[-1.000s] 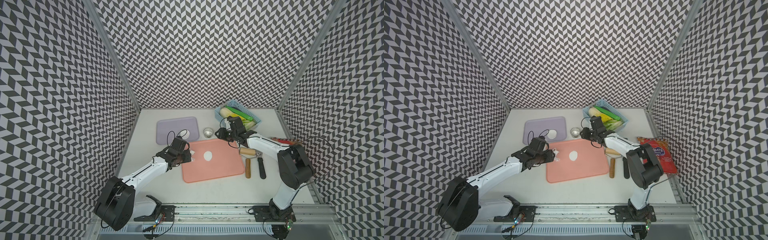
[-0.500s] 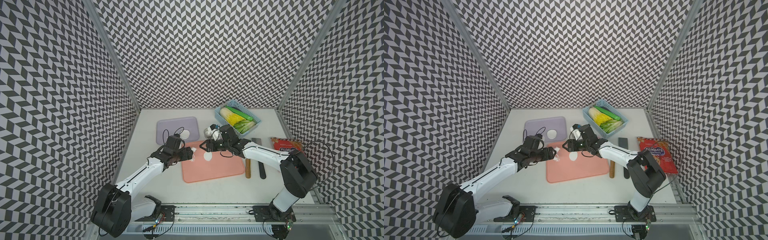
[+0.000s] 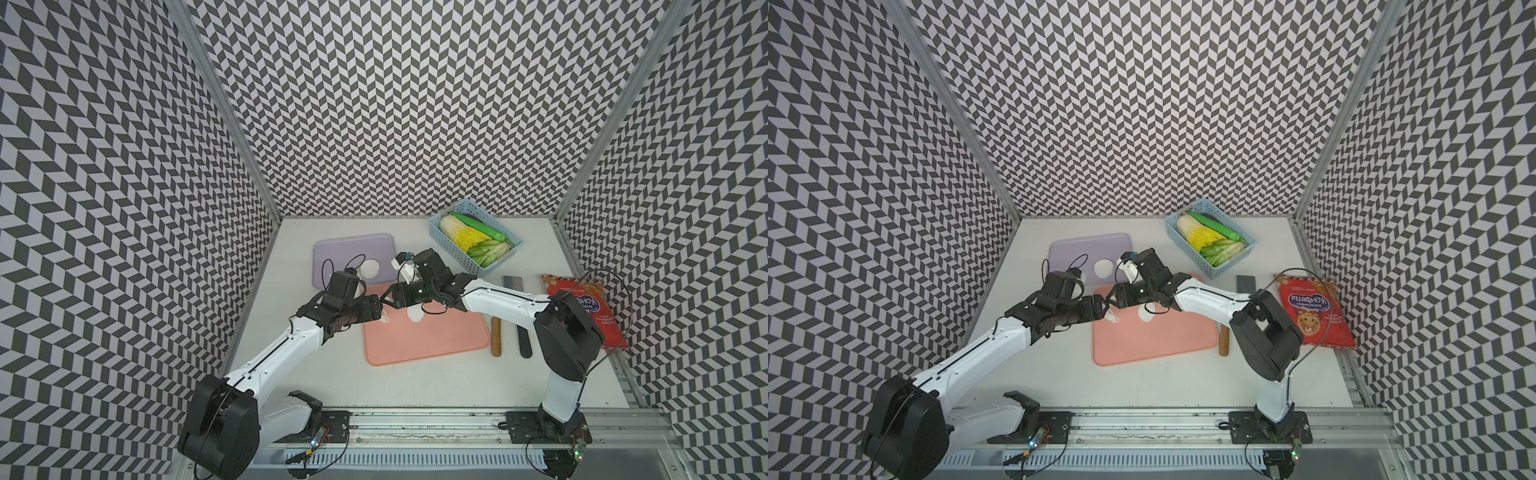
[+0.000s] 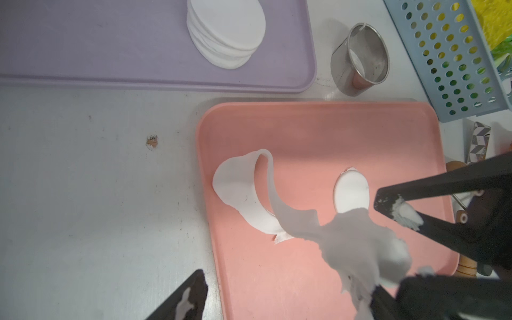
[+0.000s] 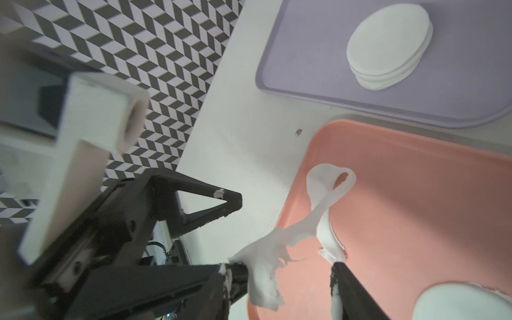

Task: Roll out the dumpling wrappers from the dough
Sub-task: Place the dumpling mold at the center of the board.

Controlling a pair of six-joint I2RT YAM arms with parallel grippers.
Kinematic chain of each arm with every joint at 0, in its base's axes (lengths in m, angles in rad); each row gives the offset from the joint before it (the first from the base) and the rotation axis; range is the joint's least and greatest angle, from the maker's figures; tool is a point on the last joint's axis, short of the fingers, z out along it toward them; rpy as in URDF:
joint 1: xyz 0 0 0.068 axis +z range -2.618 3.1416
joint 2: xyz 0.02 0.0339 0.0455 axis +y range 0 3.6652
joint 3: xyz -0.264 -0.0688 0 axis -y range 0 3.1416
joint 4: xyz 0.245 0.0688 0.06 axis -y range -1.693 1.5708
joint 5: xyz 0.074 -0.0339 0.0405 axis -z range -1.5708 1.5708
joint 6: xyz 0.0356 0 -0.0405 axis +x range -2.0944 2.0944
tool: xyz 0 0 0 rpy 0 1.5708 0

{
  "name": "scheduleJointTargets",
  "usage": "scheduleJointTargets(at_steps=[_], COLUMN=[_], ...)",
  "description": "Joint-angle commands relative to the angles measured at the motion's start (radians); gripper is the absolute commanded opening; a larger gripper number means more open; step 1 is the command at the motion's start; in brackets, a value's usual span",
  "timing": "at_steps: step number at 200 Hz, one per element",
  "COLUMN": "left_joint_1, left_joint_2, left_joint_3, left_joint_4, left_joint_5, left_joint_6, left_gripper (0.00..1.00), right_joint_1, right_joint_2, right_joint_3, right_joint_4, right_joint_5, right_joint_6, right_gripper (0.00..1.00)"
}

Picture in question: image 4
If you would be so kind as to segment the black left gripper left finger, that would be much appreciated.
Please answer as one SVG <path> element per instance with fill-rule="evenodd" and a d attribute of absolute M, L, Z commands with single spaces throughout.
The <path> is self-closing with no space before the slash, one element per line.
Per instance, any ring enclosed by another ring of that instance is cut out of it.
<path fill-rule="evenodd" d="M 209 288 L 202 269 L 194 271 L 146 320 L 201 320 Z"/>

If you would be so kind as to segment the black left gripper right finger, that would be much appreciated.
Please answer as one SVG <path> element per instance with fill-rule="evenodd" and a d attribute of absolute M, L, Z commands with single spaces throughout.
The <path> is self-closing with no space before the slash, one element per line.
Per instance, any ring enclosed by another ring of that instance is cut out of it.
<path fill-rule="evenodd" d="M 369 305 L 374 319 L 511 319 L 511 282 L 417 275 L 396 296 L 379 286 Z"/>

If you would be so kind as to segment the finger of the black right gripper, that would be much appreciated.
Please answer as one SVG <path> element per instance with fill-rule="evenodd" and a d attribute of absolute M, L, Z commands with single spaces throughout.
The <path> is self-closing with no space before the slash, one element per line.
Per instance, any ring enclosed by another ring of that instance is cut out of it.
<path fill-rule="evenodd" d="M 391 216 L 409 229 L 477 262 L 511 267 L 511 199 L 498 201 L 490 220 L 473 231 L 468 224 L 448 223 L 424 215 L 401 197 L 392 205 Z"/>
<path fill-rule="evenodd" d="M 412 201 L 456 193 L 511 187 L 511 153 L 504 153 L 451 172 L 377 190 L 374 209 L 391 217 L 397 200 Z"/>

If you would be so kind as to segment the white dough piece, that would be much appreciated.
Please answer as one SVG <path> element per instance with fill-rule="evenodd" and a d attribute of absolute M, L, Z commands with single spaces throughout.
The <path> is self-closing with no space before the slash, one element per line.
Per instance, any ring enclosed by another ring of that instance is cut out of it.
<path fill-rule="evenodd" d="M 411 269 L 406 242 L 374 223 L 369 209 L 336 212 L 321 225 L 316 210 L 287 205 L 277 193 L 273 156 L 266 149 L 224 161 L 213 176 L 213 189 L 250 226 L 274 235 L 275 243 L 292 238 L 315 242 L 349 292 L 356 319 L 374 319 L 369 309 L 374 291 L 380 285 L 398 286 Z"/>

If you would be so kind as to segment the round cut white wrapper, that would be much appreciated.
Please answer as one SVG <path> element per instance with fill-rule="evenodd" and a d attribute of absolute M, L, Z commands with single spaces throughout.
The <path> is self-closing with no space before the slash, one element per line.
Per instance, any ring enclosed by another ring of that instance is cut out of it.
<path fill-rule="evenodd" d="M 354 209 L 369 209 L 369 184 L 356 168 L 346 169 L 337 179 L 333 190 L 333 202 L 337 213 Z"/>

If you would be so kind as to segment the wooden rolling pin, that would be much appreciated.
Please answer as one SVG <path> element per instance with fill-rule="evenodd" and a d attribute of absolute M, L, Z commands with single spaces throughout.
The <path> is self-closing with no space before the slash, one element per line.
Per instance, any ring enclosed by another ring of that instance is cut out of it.
<path fill-rule="evenodd" d="M 474 196 L 480 197 L 484 194 L 478 183 L 481 181 L 476 177 L 476 166 L 468 167 L 461 161 L 451 161 L 447 164 L 447 172 L 440 175 L 439 193 L 450 195 L 456 199 L 458 193 L 466 193 L 469 199 Z M 468 203 L 462 207 L 462 214 L 457 215 L 454 224 L 447 224 L 443 227 L 446 233 L 443 237 L 443 244 L 458 252 L 463 258 L 459 261 L 456 275 L 461 277 L 475 278 L 477 275 L 477 260 L 479 259 L 479 212 L 477 205 Z"/>

